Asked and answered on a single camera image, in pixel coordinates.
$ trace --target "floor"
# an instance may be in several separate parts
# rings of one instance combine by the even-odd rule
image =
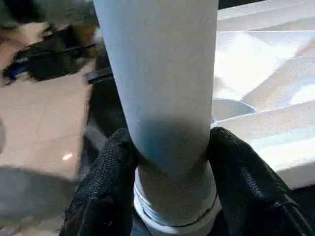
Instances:
[[[19,47],[1,45],[0,69]],[[25,228],[17,236],[58,235],[74,191],[85,123],[89,87],[83,75],[92,66],[0,87],[0,222]]]

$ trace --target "black fabric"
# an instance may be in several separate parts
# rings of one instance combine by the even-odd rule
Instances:
[[[217,127],[208,153],[231,235],[315,235],[291,190],[247,143]]]
[[[130,235],[134,153],[126,129],[105,142],[65,213],[61,236]]]
[[[33,0],[3,0],[12,16],[22,24],[42,22],[43,17]]]

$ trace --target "gloved hand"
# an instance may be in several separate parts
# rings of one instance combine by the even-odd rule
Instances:
[[[213,128],[209,161],[232,236],[314,236],[291,190],[244,141]]]
[[[60,236],[128,236],[137,160],[127,129],[105,143],[65,213]]]
[[[211,130],[208,157],[232,236],[313,236],[290,189],[245,142]],[[136,151],[126,129],[105,143],[65,214],[61,236],[128,236]]]

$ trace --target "beige floor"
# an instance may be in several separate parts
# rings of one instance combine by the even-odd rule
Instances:
[[[1,45],[0,69],[9,63],[18,48]],[[22,80],[0,88],[0,123],[5,132],[4,148],[0,151],[0,168],[51,174],[70,183],[76,178],[89,92],[83,75],[91,71],[92,64],[88,63],[74,75],[38,83]],[[16,197],[16,194],[19,193],[13,192],[12,197]],[[49,197],[45,194],[44,191],[41,193],[44,200]],[[48,236],[58,233],[56,229],[28,227],[17,235]]]

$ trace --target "white surface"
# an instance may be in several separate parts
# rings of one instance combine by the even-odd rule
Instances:
[[[161,225],[198,221],[215,194],[211,169],[200,159],[210,136],[218,1],[94,4],[131,138],[161,172],[146,172],[146,162],[138,168],[140,203]]]
[[[315,101],[218,122],[248,142],[291,188],[315,184]]]
[[[313,0],[268,0],[223,9],[218,12],[218,31],[264,30],[303,19],[315,19],[314,8]]]
[[[216,57],[213,97],[260,111],[217,125],[249,142],[291,188],[315,184],[314,47],[312,31],[217,36],[217,53],[225,55]]]

